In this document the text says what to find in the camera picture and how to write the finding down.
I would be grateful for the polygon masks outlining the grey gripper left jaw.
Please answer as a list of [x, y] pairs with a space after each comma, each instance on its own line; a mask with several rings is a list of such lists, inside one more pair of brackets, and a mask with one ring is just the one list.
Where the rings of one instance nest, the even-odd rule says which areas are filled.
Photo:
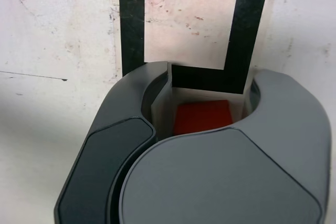
[[55, 223], [119, 223], [119, 197], [135, 160], [156, 140], [151, 105], [171, 84], [171, 65], [146, 63], [108, 92], [54, 209]]

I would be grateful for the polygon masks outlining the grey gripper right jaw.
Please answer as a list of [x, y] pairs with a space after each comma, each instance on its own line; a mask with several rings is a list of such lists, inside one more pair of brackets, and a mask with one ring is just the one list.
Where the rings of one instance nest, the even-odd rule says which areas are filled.
[[331, 127], [317, 98], [271, 70], [258, 104], [227, 127], [170, 137], [125, 177], [121, 223], [324, 223]]

